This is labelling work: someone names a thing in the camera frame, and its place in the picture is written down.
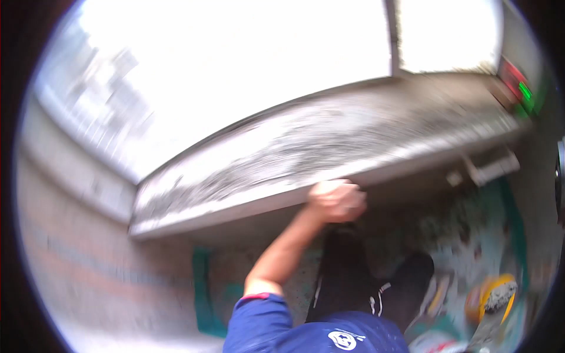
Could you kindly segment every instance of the fist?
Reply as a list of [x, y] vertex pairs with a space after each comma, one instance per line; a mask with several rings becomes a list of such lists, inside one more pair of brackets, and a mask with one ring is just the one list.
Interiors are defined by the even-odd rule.
[[353, 221], [367, 208], [359, 185], [342, 179], [314, 185], [308, 194], [308, 206], [325, 223]]

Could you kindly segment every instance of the floor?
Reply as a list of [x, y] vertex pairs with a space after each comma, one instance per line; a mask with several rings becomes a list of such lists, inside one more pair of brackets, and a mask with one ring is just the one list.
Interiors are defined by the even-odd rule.
[[[467, 294], [486, 276], [510, 272], [527, 290], [525, 243], [514, 201], [505, 181], [457, 196], [395, 210], [370, 210], [359, 221], [366, 255], [375, 276], [391, 274], [414, 250], [428, 252], [436, 268], [420, 315], [406, 330], [408, 343], [429, 330], [441, 330], [460, 341], [471, 338], [476, 326], [465, 316]], [[295, 325], [304, 322], [321, 257], [318, 239], [303, 256], [284, 291]], [[210, 293], [216, 313], [226, 324], [246, 274], [261, 247], [223, 249], [210, 256]], [[508, 348], [521, 338], [525, 301], [518, 300], [503, 331]]]

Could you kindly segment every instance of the yellow object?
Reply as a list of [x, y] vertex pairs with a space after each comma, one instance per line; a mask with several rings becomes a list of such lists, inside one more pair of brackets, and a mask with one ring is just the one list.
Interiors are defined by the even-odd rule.
[[[479, 321], [483, 319], [483, 316], [485, 316], [485, 304], [486, 301], [489, 299], [490, 296], [490, 292], [493, 291], [493, 289], [495, 289], [496, 287], [503, 285], [505, 283], [508, 282], [515, 282], [516, 279], [514, 278], [513, 275], [509, 274], [509, 273], [505, 273], [500, 275], [498, 278], [494, 279], [493, 281], [491, 281], [488, 284], [488, 287], [486, 287], [486, 290], [482, 293], [482, 296], [480, 298], [480, 302], [479, 302]], [[508, 314], [510, 313], [510, 309], [512, 309], [512, 305], [514, 304], [514, 297], [516, 296], [516, 293], [513, 293], [513, 295], [510, 297], [510, 300], [508, 301], [508, 305], [506, 306], [506, 312], [504, 313], [504, 316], [502, 317], [502, 321], [500, 323], [503, 323], [504, 320], [506, 320], [506, 317], [508, 316]]]

